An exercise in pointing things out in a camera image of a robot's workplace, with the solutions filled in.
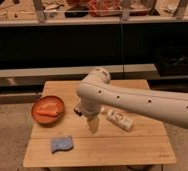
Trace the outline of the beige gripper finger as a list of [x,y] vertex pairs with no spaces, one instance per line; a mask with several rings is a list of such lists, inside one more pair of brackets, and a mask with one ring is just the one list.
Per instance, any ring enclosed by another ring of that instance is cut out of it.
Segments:
[[95,134],[98,131],[99,118],[98,117],[89,118],[89,119],[87,119],[87,123],[88,123],[88,126],[89,126],[89,130],[93,134]]

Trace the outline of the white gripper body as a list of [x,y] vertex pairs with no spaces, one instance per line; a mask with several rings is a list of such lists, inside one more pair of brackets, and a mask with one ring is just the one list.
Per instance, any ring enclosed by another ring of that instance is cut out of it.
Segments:
[[86,98],[81,98],[80,103],[81,112],[87,118],[96,117],[99,114],[102,107],[102,105],[99,102]]

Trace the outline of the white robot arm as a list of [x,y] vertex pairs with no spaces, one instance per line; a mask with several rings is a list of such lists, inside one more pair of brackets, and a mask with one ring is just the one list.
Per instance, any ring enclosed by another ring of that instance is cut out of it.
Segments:
[[96,67],[77,85],[83,116],[92,120],[108,105],[188,129],[188,93],[123,88],[110,79],[106,69]]

